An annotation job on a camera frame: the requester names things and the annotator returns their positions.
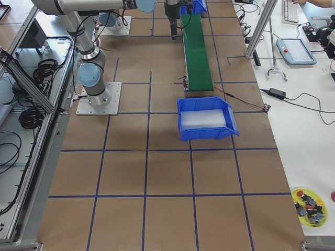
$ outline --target robotic arm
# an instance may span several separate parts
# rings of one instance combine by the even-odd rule
[[[111,93],[103,81],[105,55],[93,44],[92,37],[85,31],[77,11],[138,8],[144,13],[150,13],[155,10],[157,0],[32,0],[32,2],[46,14],[58,15],[68,33],[76,39],[79,57],[83,61],[78,69],[78,77],[86,90],[87,100],[93,106],[107,105]],[[176,36],[176,19],[181,6],[181,0],[167,0],[165,3],[172,38]]]

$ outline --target human hand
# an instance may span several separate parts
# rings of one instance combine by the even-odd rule
[[[292,0],[294,4],[304,4],[307,0]]]

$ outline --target red object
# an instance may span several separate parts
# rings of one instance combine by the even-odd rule
[[[335,191],[331,193],[330,197],[335,202]]]
[[[297,196],[301,197],[304,194],[304,191],[300,190],[299,192],[297,192]]]

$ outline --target blue joint cap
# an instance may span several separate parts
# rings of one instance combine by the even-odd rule
[[[112,27],[116,23],[116,17],[113,13],[100,12],[99,13],[99,21],[103,26]]]
[[[101,73],[99,67],[95,64],[85,63],[79,67],[78,76],[83,86],[93,87],[99,82]]]
[[[157,0],[136,0],[136,5],[144,13],[151,13],[156,9]]]

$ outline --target person's arm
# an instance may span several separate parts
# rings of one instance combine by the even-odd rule
[[[295,4],[303,4],[305,2],[309,2],[311,4],[314,4],[314,5],[322,7],[322,8],[332,7],[331,0],[295,0],[294,1]]]

